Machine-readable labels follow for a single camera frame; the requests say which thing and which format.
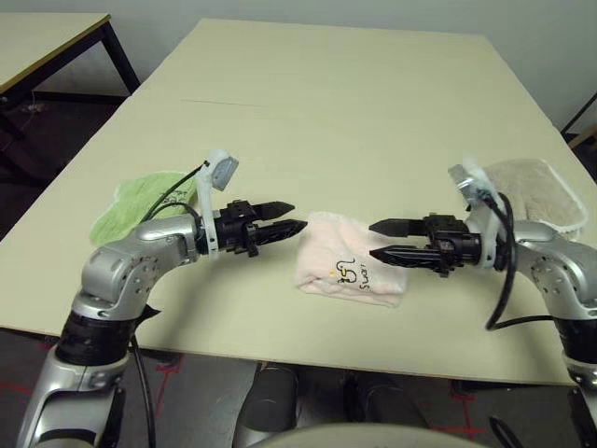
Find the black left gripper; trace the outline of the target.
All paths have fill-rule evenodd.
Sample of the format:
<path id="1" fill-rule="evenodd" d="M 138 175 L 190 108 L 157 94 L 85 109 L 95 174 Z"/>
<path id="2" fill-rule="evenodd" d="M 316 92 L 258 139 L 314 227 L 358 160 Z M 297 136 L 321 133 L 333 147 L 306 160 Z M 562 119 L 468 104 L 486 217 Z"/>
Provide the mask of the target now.
<path id="1" fill-rule="evenodd" d="M 228 203 L 215 219 L 219 251 L 256 257 L 258 246 L 296 236 L 307 227 L 306 221 L 286 219 L 265 226 L 254 224 L 256 219 L 276 219 L 294 209 L 294 205 L 279 201 L 255 204 L 254 208 L 248 201 Z"/>

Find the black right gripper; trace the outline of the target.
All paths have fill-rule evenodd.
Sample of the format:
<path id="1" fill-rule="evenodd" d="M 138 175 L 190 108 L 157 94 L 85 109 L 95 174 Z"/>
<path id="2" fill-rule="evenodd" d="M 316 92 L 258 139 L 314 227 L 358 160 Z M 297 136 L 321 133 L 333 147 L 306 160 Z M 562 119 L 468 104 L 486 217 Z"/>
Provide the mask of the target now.
<path id="1" fill-rule="evenodd" d="M 475 265 L 481 256 L 478 233 L 454 216 L 430 215 L 424 219 L 387 218 L 368 226 L 370 231 L 388 237 L 427 236 L 425 248 L 390 245 L 369 251 L 382 263 L 402 268 L 429 269 L 448 276 L 456 267 Z"/>

